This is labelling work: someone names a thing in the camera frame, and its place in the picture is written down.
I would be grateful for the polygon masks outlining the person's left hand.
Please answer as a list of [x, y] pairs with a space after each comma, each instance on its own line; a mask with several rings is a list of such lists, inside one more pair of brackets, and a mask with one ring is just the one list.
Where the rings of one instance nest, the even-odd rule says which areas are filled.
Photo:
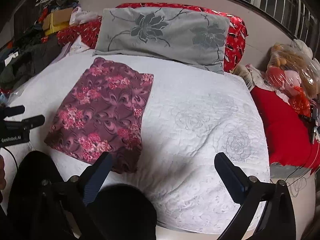
[[5, 180], [5, 170], [4, 170], [4, 159], [3, 157], [0, 155], [0, 190], [5, 189], [6, 187], [6, 180]]

